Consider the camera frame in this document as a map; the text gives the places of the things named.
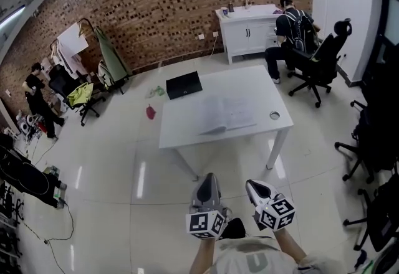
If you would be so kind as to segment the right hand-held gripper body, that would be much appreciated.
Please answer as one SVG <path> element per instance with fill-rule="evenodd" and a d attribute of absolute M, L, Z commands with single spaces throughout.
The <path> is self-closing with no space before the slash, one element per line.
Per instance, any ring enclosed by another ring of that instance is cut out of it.
<path fill-rule="evenodd" d="M 255 207 L 252 216 L 258 229 L 273 232 L 292 223 L 296 213 L 292 201 L 274 186 L 264 181 L 249 179 L 245 188 L 251 204 Z"/>

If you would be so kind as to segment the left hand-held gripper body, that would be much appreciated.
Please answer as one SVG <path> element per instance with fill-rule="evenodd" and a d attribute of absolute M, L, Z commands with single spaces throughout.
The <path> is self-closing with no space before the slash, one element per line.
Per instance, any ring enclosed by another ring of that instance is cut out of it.
<path fill-rule="evenodd" d="M 213 173 L 200 179 L 191 196 L 186 214 L 186 232 L 197 239 L 218 239 L 226 223 L 219 182 Z"/>

